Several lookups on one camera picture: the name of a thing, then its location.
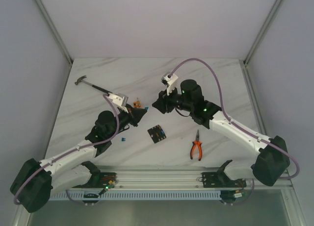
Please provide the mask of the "black fuse box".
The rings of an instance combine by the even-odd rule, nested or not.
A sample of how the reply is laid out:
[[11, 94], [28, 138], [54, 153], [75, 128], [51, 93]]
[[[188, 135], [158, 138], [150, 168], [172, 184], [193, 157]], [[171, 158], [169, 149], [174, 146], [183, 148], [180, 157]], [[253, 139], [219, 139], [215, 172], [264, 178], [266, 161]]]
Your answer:
[[156, 125], [147, 130], [154, 144], [164, 140], [166, 135], [160, 125]]

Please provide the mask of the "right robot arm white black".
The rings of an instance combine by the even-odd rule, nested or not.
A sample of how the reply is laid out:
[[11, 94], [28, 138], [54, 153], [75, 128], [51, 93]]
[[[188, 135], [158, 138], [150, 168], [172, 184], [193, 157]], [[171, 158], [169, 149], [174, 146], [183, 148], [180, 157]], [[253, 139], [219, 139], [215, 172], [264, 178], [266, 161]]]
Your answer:
[[202, 89], [192, 79], [176, 88], [176, 80], [165, 77], [162, 83], [164, 91], [159, 92], [158, 99], [152, 104], [162, 114], [174, 109], [187, 111], [198, 125], [216, 131], [239, 146], [245, 148], [255, 158], [250, 160], [227, 160], [220, 167], [217, 180], [222, 186], [229, 186], [234, 180], [256, 178], [266, 186], [273, 186], [290, 165], [287, 146], [283, 138], [254, 132], [223, 113], [222, 107], [204, 99]]

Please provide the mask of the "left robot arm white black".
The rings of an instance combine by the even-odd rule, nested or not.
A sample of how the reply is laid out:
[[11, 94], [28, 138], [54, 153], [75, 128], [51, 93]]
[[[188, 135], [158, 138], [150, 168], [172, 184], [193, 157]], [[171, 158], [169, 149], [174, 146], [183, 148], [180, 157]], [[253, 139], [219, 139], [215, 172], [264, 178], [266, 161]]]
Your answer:
[[90, 133], [75, 147], [41, 161], [27, 160], [10, 187], [15, 203], [33, 213], [50, 197], [70, 188], [100, 188], [102, 173], [93, 160], [111, 146], [112, 137], [130, 126], [136, 127], [146, 112], [131, 106], [117, 116], [103, 111]]

